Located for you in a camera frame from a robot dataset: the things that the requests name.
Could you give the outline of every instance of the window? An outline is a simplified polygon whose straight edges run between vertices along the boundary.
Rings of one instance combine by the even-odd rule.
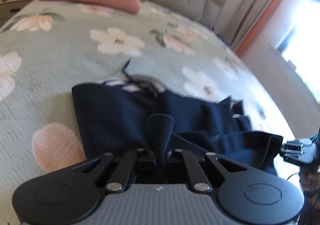
[[[310,0],[298,15],[296,26],[278,47],[320,102],[320,0]]]

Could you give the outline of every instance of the silver rivet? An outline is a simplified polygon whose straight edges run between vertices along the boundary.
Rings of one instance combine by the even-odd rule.
[[[200,192],[205,192],[205,191],[207,191],[207,190],[210,189],[210,185],[208,185],[208,184],[206,184],[206,183],[202,183],[202,182],[196,183],[196,184],[195,184],[195,189],[196,189],[197,191],[200,191]]]
[[[107,189],[110,191],[119,191],[122,189],[122,184],[118,182],[111,182],[107,184]]]

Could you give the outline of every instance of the curtain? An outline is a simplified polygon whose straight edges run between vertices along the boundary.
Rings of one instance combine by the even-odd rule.
[[[272,1],[244,0],[242,2],[221,34],[234,51],[240,47]]]

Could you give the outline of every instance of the nightstand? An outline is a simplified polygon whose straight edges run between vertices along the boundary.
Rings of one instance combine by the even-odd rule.
[[[33,0],[7,0],[0,2],[0,27],[31,1]]]

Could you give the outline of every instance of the floral bedspread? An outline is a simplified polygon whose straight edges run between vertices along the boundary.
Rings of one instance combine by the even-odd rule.
[[[130,74],[206,101],[232,95],[244,100],[254,129],[293,138],[261,84],[211,30],[146,1],[136,15],[34,1],[0,29],[0,55],[1,225],[18,224],[11,197],[19,184],[84,159],[71,88],[120,77],[130,58]]]

